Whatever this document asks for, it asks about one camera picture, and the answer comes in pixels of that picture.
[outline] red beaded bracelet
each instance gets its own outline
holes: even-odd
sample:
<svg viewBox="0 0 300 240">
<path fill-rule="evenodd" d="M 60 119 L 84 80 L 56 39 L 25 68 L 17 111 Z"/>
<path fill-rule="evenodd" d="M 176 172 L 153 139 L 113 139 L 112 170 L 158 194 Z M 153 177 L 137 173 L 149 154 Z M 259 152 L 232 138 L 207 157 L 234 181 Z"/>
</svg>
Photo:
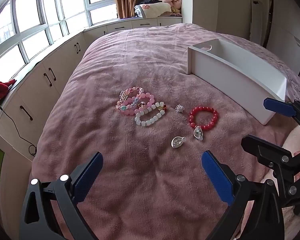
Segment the red beaded bracelet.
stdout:
<svg viewBox="0 0 300 240">
<path fill-rule="evenodd" d="M 211 119 L 210 123 L 208 123 L 207 125 L 200 125 L 202 130 L 210 130 L 211 128 L 213 128 L 218 120 L 218 112 L 211 107 L 205 107 L 205 106 L 195 107 L 192 110 L 192 112 L 190 113 L 190 116 L 189 116 L 189 123 L 190 123 L 191 127 L 192 128 L 197 127 L 197 125 L 194 122 L 194 116 L 198 111 L 207 111 L 207 112 L 213 113 L 213 118 Z"/>
</svg>

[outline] power cord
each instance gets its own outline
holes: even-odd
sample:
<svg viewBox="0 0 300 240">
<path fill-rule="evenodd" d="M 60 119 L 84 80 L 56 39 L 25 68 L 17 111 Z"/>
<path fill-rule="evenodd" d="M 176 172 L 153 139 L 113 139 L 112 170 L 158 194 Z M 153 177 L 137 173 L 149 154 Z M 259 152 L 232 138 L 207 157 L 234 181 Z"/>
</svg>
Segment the power cord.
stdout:
<svg viewBox="0 0 300 240">
<path fill-rule="evenodd" d="M 0 110 L 2 111 L 2 112 L 4 112 L 5 113 L 5 115 L 7 116 L 7 117 L 9 117 L 11 120 L 12 120 L 12 122 L 13 122 L 13 124 L 14 124 L 14 127 L 16 128 L 16 130 L 17 130 L 17 132 L 18 132 L 18 135 L 19 135 L 19 137 L 21 138 L 21 139 L 23 139 L 24 141 L 26 141 L 26 142 L 28 142 L 28 143 L 30 143 L 31 145 L 29 146 L 29 148 L 28 148 L 28 151 L 29 151 L 29 154 L 30 155 L 32 155 L 33 157 L 35 157 L 35 155 L 37 154 L 37 147 L 33 144 L 33 143 L 31 143 L 31 142 L 29 142 L 28 140 L 26 140 L 26 139 L 24 139 L 24 138 L 22 138 L 21 136 L 20 136 L 20 133 L 19 133 L 19 131 L 18 131 L 18 128 L 17 128 L 17 126 L 16 126 L 16 123 L 14 122 L 14 120 L 2 109 L 2 107 L 0 106 Z M 34 153 L 31 153 L 30 152 L 30 147 L 34 147 Z"/>
</svg>

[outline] white beaded bracelet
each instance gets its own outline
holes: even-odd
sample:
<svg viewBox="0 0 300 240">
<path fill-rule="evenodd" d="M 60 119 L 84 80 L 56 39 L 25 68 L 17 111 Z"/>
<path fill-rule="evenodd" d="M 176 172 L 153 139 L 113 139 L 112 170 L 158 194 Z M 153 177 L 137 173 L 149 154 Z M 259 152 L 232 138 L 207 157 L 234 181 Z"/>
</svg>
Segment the white beaded bracelet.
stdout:
<svg viewBox="0 0 300 240">
<path fill-rule="evenodd" d="M 163 116 L 165 114 L 164 110 L 161 110 L 159 113 L 157 113 L 154 117 L 150 118 L 147 121 L 141 121 L 140 120 L 140 116 L 144 115 L 144 114 L 148 114 L 149 112 L 151 112 L 152 110 L 156 109 L 157 107 L 163 107 L 164 106 L 164 102 L 156 102 L 155 105 L 152 105 L 151 107 L 148 107 L 147 109 L 140 111 L 139 113 L 136 114 L 135 117 L 135 121 L 137 123 L 137 125 L 141 125 L 141 126 L 149 126 L 151 124 L 153 124 L 155 121 L 158 121 L 159 118 L 161 118 L 161 116 Z"/>
</svg>

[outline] white storage box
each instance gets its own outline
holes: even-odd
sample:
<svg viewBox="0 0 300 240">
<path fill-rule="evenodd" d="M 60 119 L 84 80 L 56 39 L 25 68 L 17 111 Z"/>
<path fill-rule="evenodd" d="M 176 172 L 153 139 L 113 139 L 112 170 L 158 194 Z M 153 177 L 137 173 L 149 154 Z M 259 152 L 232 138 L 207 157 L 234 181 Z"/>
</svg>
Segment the white storage box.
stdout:
<svg viewBox="0 0 300 240">
<path fill-rule="evenodd" d="M 223 40 L 188 47 L 187 74 L 191 73 L 225 93 L 263 125 L 274 115 L 264 108 L 263 100 L 285 100 L 287 79 L 279 70 Z"/>
</svg>

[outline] pink bedspread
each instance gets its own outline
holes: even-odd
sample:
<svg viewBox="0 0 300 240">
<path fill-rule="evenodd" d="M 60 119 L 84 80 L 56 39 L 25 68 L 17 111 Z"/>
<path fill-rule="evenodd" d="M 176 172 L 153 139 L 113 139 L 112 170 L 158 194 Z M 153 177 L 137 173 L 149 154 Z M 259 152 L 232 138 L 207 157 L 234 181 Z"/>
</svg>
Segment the pink bedspread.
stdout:
<svg viewBox="0 0 300 240">
<path fill-rule="evenodd" d="M 187 46 L 215 38 L 230 40 L 280 69 L 288 78 L 287 95 L 300 98 L 300 79 L 272 53 L 192 24 L 105 35 L 88 48 L 70 77 L 43 129 L 32 176 L 55 180 L 101 152 L 104 167 L 78 205 L 99 239 L 205 239 L 226 204 L 201 167 L 202 152 L 209 149 L 236 174 L 260 181 L 267 170 L 242 150 L 242 137 L 253 134 L 282 145 L 296 126 L 280 115 L 263 126 L 222 92 L 185 74 Z M 120 91 L 132 86 L 143 87 L 168 107 L 149 127 L 115 111 Z M 185 106 L 183 114 L 175 112 L 178 104 Z M 188 125 L 188 113 L 200 105 L 220 114 L 203 141 Z M 197 122 L 210 118 L 200 113 Z M 170 145 L 175 136 L 187 138 L 177 149 Z M 57 219 L 71 238 L 59 212 Z"/>
</svg>

